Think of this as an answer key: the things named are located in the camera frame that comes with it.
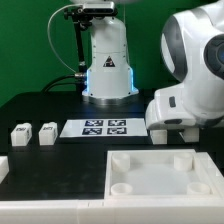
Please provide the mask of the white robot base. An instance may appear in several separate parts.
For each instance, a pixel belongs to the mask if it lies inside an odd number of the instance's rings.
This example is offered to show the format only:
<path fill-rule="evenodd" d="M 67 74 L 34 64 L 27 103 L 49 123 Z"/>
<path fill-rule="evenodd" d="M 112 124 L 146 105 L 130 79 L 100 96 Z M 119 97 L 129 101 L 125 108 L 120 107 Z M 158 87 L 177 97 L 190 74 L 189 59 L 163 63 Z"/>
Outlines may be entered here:
<path fill-rule="evenodd" d="M 115 17 L 92 20 L 92 64 L 87 70 L 83 100 L 98 105 L 119 105 L 132 100 L 133 69 L 127 59 L 124 23 Z"/>

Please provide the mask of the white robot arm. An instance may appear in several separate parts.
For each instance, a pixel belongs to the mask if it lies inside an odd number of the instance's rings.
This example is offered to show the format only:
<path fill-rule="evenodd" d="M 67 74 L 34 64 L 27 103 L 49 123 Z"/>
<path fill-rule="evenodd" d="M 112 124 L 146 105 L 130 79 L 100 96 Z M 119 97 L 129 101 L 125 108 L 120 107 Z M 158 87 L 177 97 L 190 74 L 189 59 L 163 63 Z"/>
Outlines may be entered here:
<path fill-rule="evenodd" d="M 170 16 L 161 54 L 179 83 L 155 92 L 146 127 L 224 126 L 224 0 Z"/>

